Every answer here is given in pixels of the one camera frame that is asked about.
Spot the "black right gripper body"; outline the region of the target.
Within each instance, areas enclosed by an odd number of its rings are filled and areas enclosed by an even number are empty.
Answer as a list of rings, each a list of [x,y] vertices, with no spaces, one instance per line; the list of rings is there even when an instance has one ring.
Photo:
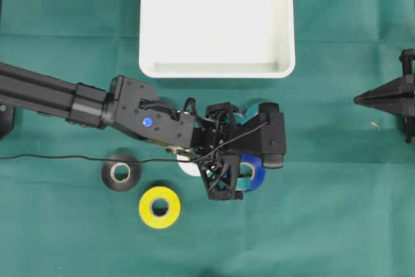
[[[399,61],[401,62],[404,81],[407,86],[404,87],[403,98],[414,99],[414,70],[412,62],[414,61],[414,49],[402,50]],[[405,113],[404,118],[405,142],[414,143],[414,116]]]

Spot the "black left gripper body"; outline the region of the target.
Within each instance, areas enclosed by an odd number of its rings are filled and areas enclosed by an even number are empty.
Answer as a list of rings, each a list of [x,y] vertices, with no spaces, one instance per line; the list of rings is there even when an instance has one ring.
[[[236,190],[241,157],[229,150],[238,126],[234,113],[238,111],[238,107],[224,102],[208,106],[204,116],[196,117],[193,161],[210,200],[243,199],[243,192]]]

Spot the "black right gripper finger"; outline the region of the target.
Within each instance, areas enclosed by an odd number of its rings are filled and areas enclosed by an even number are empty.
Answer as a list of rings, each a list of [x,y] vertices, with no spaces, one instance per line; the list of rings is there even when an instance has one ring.
[[[373,90],[366,91],[356,97],[354,97],[354,101],[365,101],[369,99],[377,99],[377,98],[387,98],[393,97],[396,95],[401,95],[400,87],[404,82],[403,77],[396,78],[379,86]]]
[[[382,112],[386,112],[392,115],[403,116],[405,115],[402,102],[399,99],[355,99],[355,104],[373,108]]]

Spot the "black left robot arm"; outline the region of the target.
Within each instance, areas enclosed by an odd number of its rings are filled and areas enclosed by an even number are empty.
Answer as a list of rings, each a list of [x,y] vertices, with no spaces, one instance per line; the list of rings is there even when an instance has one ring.
[[[161,100],[156,89],[122,75],[109,90],[73,84],[8,64],[1,64],[1,102],[60,117],[91,128],[112,127],[132,138],[183,153],[197,165],[212,200],[241,200],[237,189],[243,150],[239,142],[267,123],[259,114],[241,125],[237,108],[228,102],[209,106],[199,115],[188,98],[182,109]]]

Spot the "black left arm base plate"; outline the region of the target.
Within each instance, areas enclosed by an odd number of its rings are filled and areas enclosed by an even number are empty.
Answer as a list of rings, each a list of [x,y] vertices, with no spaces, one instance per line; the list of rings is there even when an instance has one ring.
[[[1,103],[0,111],[0,140],[4,139],[14,128],[15,108]]]

